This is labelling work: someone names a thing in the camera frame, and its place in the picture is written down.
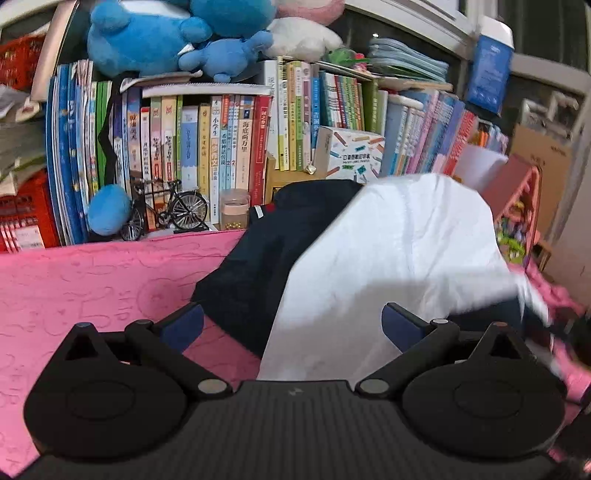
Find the red plastic basket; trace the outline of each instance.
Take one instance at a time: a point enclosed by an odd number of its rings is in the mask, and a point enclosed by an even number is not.
[[[0,83],[30,89],[44,40],[45,35],[27,35],[0,45]]]
[[[43,170],[27,180],[16,196],[0,197],[0,252],[59,245]]]

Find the red book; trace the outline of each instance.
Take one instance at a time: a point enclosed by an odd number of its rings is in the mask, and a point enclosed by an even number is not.
[[[254,121],[252,123],[251,170],[248,177],[248,193],[251,195],[251,206],[263,205],[264,202],[270,107],[270,96],[259,95],[255,98]]]
[[[345,118],[345,93],[343,92],[343,77],[335,75],[336,96],[339,99],[340,125],[337,128],[348,128]]]
[[[449,156],[445,167],[443,167],[442,173],[444,175],[453,176],[453,172],[456,169],[457,161],[462,155],[464,147],[468,143],[468,137],[474,128],[474,123],[478,121],[478,117],[469,111],[464,112],[462,117],[462,123],[457,131],[456,140],[449,151]]]

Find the white plush toy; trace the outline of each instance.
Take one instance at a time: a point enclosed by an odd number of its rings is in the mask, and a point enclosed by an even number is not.
[[[318,61],[327,51],[342,46],[343,41],[332,30],[300,17],[276,18],[267,27],[273,34],[269,58],[288,55],[304,61]]]

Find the clothing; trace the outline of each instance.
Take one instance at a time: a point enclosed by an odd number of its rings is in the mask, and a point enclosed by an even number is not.
[[[400,354],[382,331],[388,302],[430,321],[515,296],[547,323],[477,192],[437,174],[378,179],[291,269],[258,378],[354,385]]]
[[[291,267],[360,189],[350,180],[283,187],[275,194],[275,209],[248,228],[217,270],[197,282],[191,299],[262,357]]]

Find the black bicycle model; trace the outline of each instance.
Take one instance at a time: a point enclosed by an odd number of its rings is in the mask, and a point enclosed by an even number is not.
[[[131,207],[129,220],[123,225],[119,233],[121,238],[127,241],[134,241],[147,233],[146,214],[148,211],[154,214],[158,225],[167,227],[171,222],[180,232],[193,232],[207,228],[205,217],[207,215],[207,202],[203,196],[196,190],[179,192],[180,180],[169,181],[169,187],[164,188],[161,180],[135,180],[134,190],[135,199]],[[145,185],[161,184],[161,190],[153,189],[148,194],[169,194],[170,199],[166,210],[156,212],[152,206],[146,202]]]

